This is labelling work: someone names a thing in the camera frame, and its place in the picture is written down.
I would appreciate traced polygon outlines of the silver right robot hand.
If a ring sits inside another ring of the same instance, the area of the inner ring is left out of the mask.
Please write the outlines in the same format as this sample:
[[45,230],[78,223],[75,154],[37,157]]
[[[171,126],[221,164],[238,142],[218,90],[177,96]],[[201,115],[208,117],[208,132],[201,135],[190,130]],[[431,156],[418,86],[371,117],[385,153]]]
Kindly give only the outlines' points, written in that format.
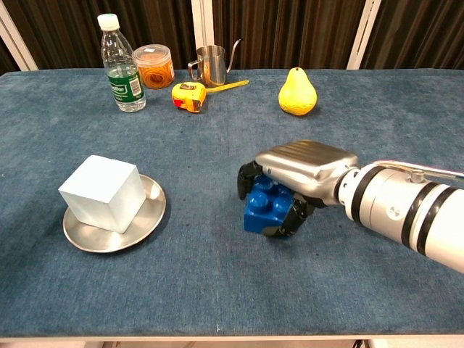
[[338,186],[358,157],[318,141],[274,146],[243,164],[237,175],[246,231],[285,239],[293,236],[314,209],[339,204]]

